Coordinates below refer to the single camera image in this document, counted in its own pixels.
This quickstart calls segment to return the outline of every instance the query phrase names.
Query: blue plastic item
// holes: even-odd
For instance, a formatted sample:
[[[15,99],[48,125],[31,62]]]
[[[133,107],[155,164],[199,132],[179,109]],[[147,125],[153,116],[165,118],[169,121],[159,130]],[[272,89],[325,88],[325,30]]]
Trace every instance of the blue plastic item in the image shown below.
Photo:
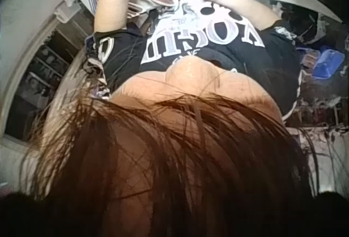
[[[329,79],[343,63],[345,55],[337,50],[324,50],[316,62],[312,77],[314,79]]]

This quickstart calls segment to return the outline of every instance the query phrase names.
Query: person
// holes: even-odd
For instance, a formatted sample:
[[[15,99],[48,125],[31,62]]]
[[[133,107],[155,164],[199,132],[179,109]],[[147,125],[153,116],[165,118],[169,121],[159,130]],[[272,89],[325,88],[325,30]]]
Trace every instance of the person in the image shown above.
[[[28,153],[39,155],[34,170],[27,158],[22,164],[29,194],[0,202],[2,231],[225,237],[344,230],[348,203],[319,193],[307,153],[282,120],[299,85],[287,24],[253,0],[213,0],[224,7],[181,0],[188,13],[180,21],[189,24],[174,27],[176,11],[165,12],[163,28],[143,37],[127,25],[127,1],[99,0],[95,18],[100,83],[110,98],[105,87],[94,97],[83,92],[50,120]],[[218,14],[195,16],[198,9]],[[283,74],[290,83],[277,78]]]
[[[127,24],[128,0],[99,0],[95,41],[108,88],[140,99],[214,92],[268,101],[290,116],[300,85],[296,37],[255,0],[180,0],[151,35]]]

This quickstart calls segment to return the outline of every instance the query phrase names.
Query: black t-shirt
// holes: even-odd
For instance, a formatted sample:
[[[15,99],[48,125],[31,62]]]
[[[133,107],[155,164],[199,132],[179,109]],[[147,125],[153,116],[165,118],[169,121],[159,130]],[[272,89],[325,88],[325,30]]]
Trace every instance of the black t-shirt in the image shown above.
[[[293,45],[296,36],[287,22],[280,20],[258,31],[248,19],[218,4],[180,0],[177,10],[159,13],[153,28],[146,37],[135,25],[95,34],[111,91],[139,72],[164,72],[181,57],[195,55],[256,80],[276,101],[284,119],[294,109],[300,62]]]

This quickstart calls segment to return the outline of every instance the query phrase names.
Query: shirt sleeve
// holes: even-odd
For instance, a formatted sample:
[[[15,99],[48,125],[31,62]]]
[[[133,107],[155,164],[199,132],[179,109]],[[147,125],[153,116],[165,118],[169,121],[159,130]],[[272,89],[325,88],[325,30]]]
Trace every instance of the shirt sleeve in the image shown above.
[[[283,20],[262,30],[260,36],[272,59],[272,66],[264,69],[268,79],[266,88],[285,120],[295,109],[300,94],[300,58],[294,45],[297,36],[291,33],[289,24]]]
[[[127,29],[106,33],[96,32],[94,39],[107,86],[113,92],[128,78],[139,72],[147,39],[141,35],[135,24],[128,24]]]

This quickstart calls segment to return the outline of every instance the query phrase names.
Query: skin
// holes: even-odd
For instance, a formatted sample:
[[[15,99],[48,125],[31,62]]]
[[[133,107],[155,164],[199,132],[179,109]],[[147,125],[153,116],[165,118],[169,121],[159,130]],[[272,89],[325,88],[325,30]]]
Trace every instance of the skin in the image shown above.
[[[246,17],[263,30],[280,18],[255,0],[212,0]],[[95,32],[122,29],[127,22],[128,0],[99,0]],[[177,61],[166,72],[145,72],[130,78],[113,95],[114,103],[144,108],[188,93],[205,97],[216,93],[244,103],[282,123],[278,106],[270,95],[246,75],[227,72],[196,56]]]
[[[184,93],[203,98],[215,93],[282,123],[277,104],[256,81],[244,74],[218,68],[196,56],[183,57],[166,72],[143,72],[131,77],[113,94],[111,102],[145,109],[154,102],[175,99]]]

